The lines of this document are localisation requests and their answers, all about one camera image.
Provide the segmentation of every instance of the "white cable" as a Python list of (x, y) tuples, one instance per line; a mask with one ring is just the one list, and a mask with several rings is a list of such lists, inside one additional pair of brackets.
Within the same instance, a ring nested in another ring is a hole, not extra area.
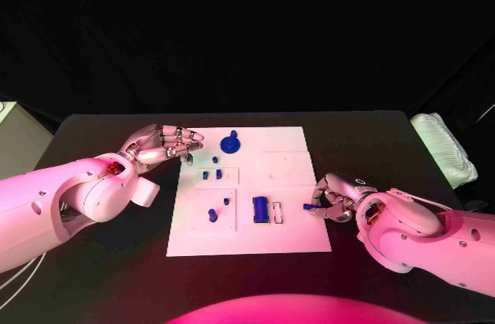
[(5, 281), (5, 283), (0, 286), (0, 289), (2, 289), (5, 286), (7, 286), (7, 284), (9, 284), (11, 283), (11, 281), (15, 279), (15, 277), (22, 273), (22, 271), (27, 269), (27, 267), (33, 264), (33, 261), (37, 259), (37, 257), (35, 258), (33, 258), (30, 261), (28, 261), (28, 263), (22, 266), (22, 269), (14, 274), (14, 276), (11, 276), (11, 278)]
[(21, 286), (18, 287), (18, 290), (12, 293), (12, 296), (7, 299), (7, 301), (5, 301), (5, 302), (2, 303), (2, 305), (0, 306), (0, 310), (1, 310), (1, 309), (4, 308), (4, 306), (9, 303), (9, 300), (15, 297), (17, 293), (21, 291), (22, 286), (25, 286), (25, 284), (27, 284), (30, 278), (33, 277), (33, 275), (34, 275), (34, 273), (35, 273), (37, 267), (38, 267), (38, 265), (41, 264), (44, 255), (46, 255), (46, 252), (44, 252), (44, 254), (41, 255), (41, 258), (38, 259), (38, 262), (37, 262), (35, 267), (34, 267), (34, 269), (33, 269), (33, 271), (31, 271), (31, 273), (30, 273), (30, 275), (28, 275), (27, 280), (22, 282)]

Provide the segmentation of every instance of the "black backdrop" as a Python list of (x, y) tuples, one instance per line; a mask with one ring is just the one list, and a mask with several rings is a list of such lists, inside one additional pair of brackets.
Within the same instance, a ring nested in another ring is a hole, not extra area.
[(0, 9), (0, 100), (53, 132), (72, 113), (438, 112), (490, 166), (493, 111), (476, 119), (493, 103), (493, 0), (1, 0)]

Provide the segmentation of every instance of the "robotic hand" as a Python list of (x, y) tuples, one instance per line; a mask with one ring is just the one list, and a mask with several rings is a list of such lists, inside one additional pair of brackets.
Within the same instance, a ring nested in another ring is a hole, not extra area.
[[(330, 207), (320, 207), (324, 195)], [(432, 213), (415, 200), (441, 209)], [(357, 239), (380, 265), (398, 273), (418, 267), (447, 283), (495, 297), (495, 215), (451, 210), (392, 188), (328, 173), (304, 209), (346, 222), (356, 212)]]
[(112, 219), (132, 201), (148, 207), (160, 187), (138, 175), (149, 165), (203, 147), (181, 127), (148, 125), (116, 154), (80, 159), (0, 180), (0, 273), (66, 242), (95, 222)]

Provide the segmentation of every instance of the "small blue piece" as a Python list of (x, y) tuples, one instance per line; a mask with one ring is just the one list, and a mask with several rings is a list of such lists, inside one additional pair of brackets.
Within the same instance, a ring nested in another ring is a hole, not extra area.
[(265, 197), (253, 197), (252, 205), (255, 206), (255, 223), (269, 222), (268, 199)]
[(302, 210), (311, 210), (313, 208), (324, 208), (323, 206), (318, 205), (310, 205), (310, 204), (302, 204), (301, 209)]
[(216, 215), (213, 209), (210, 209), (210, 210), (207, 211), (207, 216), (209, 216), (209, 221), (210, 221), (210, 222), (214, 222), (216, 219), (217, 219), (217, 215)]
[(239, 149), (239, 140), (236, 138), (235, 130), (230, 131), (229, 136), (219, 142), (219, 148), (226, 154), (232, 154)]

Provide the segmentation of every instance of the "table surface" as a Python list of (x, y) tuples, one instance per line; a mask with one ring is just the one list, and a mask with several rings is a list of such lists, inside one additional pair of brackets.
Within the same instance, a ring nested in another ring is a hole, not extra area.
[[(344, 171), (380, 190), (396, 187), (460, 208), (406, 117), (393, 111), (73, 115), (37, 168), (116, 151), (128, 135), (152, 123), (301, 126), (317, 180), (331, 170)], [(386, 270), (356, 239), (353, 221), (326, 222), (331, 252), (165, 257), (178, 160), (161, 163), (145, 177), (160, 185), (152, 206), (129, 203), (109, 222), (86, 227), (47, 252), (1, 311), (2, 323), (162, 323), (223, 300), (271, 293), (334, 295), (427, 321), (495, 318), (490, 297), (416, 268), (406, 274)], [(21, 282), (1, 290), (0, 300)]]

